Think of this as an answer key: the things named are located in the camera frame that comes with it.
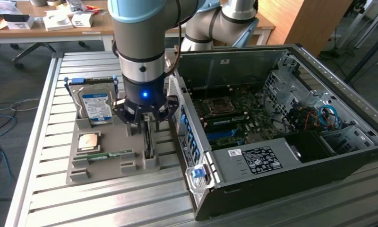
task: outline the blue cable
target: blue cable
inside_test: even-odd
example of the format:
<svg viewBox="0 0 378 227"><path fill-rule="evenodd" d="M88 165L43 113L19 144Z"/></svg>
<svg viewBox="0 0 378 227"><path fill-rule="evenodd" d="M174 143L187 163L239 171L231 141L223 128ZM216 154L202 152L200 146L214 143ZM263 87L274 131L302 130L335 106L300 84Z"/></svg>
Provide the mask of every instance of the blue cable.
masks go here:
<svg viewBox="0 0 378 227"><path fill-rule="evenodd" d="M5 154L1 150L0 150L0 153L1 153L1 156L2 156L3 164L5 164L5 167L6 167L6 173L7 173L7 186L0 192L0 196L1 196L2 193L5 193L5 191L9 189L9 186L10 186L10 183L11 183L11 174L10 174L10 168L9 168L9 165L7 165Z"/></svg>
<svg viewBox="0 0 378 227"><path fill-rule="evenodd" d="M10 127L7 128L7 130L0 134L0 136L5 135L14 127L14 124L15 124L15 118L13 116L9 116L9 115L0 115L0 117L7 117L11 119L11 125Z"/></svg>
<svg viewBox="0 0 378 227"><path fill-rule="evenodd" d="M322 111L323 108L331 109L332 114L334 114L334 120L335 120L335 122L336 122L336 128L340 129L340 126L342 126L342 125L340 125L339 117L338 117L338 112L335 111L335 109L334 109L334 107L332 107L331 105L323 105L323 106L320 106L320 107L318 108L318 119L319 119L320 123L326 126L326 123L324 123L324 121L323 121L323 119L322 119L322 115L320 115L320 111Z"/></svg>

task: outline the aluminum table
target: aluminum table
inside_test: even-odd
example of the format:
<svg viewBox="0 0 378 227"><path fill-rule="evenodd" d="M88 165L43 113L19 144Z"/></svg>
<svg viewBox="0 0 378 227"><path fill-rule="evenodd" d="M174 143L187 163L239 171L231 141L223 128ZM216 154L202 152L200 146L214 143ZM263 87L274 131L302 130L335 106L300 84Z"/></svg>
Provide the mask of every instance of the aluminum table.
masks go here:
<svg viewBox="0 0 378 227"><path fill-rule="evenodd" d="M110 77L112 74L119 75L119 64L111 52L54 53L6 227L326 227L378 223L378 161L340 182L203 222L194 221L166 123L160 124L155 136L160 153L158 172L67 186L75 109L62 79Z"/></svg>

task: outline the white box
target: white box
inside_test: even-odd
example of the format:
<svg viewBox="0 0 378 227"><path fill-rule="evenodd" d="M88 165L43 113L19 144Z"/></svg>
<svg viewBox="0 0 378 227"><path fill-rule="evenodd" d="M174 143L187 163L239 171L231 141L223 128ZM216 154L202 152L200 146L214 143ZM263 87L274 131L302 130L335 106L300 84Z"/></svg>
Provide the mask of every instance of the white box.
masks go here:
<svg viewBox="0 0 378 227"><path fill-rule="evenodd" d="M91 13L74 14L70 22L74 27L90 27L92 24L92 18L94 17Z"/></svg>
<svg viewBox="0 0 378 227"><path fill-rule="evenodd" d="M30 29L34 19L29 15L2 14L7 29Z"/></svg>
<svg viewBox="0 0 378 227"><path fill-rule="evenodd" d="M55 30L72 28L72 24L70 23L70 19L66 15L45 16L43 23L46 31L55 31Z"/></svg>

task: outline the blue ram slot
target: blue ram slot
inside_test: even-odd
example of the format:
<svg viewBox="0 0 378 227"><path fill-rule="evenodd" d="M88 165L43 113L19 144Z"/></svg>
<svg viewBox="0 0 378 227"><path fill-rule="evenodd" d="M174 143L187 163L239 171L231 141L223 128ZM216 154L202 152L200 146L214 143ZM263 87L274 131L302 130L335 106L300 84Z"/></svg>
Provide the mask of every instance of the blue ram slot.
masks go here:
<svg viewBox="0 0 378 227"><path fill-rule="evenodd" d="M207 137L208 140L215 140L215 139L219 139L219 138L223 138L223 137L232 137L236 133L236 130L238 129L232 129L232 130L228 130L228 131L219 131L219 132L214 132L214 133L207 133L206 137Z"/></svg>

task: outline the robotic arm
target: robotic arm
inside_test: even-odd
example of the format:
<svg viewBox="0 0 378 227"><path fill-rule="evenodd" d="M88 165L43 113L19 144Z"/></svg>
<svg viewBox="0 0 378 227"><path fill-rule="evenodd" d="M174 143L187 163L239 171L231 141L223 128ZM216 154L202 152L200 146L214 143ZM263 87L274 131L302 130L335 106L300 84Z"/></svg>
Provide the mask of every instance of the robotic arm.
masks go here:
<svg viewBox="0 0 378 227"><path fill-rule="evenodd" d="M160 122L176 110L176 97L164 96L163 92L164 32L179 26L203 3L204 0L107 1L115 39L112 52L120 64L126 95L112 110L126 124L138 124L146 112Z"/></svg>

